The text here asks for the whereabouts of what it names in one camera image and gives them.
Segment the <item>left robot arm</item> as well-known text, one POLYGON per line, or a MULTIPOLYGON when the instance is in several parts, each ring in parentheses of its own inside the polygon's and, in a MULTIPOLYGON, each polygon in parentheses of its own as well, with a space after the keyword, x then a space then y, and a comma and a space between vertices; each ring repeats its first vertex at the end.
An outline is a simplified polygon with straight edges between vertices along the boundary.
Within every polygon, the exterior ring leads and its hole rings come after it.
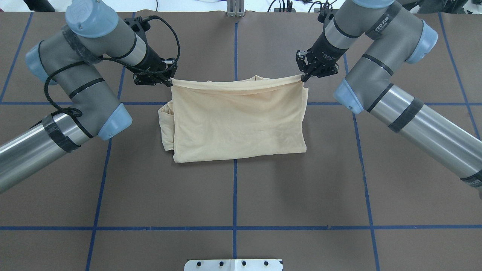
POLYGON ((101 0, 74 0, 66 24, 25 56, 55 112, 1 147, 1 192, 5 192, 94 137, 109 140, 132 123, 123 103, 95 65, 121 64, 137 85, 172 86, 179 56, 161 58, 146 32, 157 15, 121 19, 101 0))

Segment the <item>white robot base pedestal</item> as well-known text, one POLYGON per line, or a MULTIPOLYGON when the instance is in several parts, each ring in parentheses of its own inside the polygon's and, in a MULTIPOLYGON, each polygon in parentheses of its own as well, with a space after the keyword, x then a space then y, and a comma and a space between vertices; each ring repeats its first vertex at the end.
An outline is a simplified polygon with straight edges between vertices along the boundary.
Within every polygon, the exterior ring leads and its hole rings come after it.
POLYGON ((281 259, 198 259, 189 260, 184 271, 282 271, 281 259))

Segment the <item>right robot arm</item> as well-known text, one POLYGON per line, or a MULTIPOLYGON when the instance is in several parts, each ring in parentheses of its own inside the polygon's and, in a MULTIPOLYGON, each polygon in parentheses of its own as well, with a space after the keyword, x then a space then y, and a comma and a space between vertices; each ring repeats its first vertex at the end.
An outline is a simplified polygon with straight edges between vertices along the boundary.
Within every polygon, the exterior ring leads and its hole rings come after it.
POLYGON ((346 0, 338 10, 320 12, 318 21, 320 36, 296 52, 301 81, 337 74, 339 60, 366 36, 371 44, 336 88, 335 100, 354 114, 370 113, 481 192, 481 140, 393 82, 402 66, 433 49, 438 33, 396 0, 346 0))

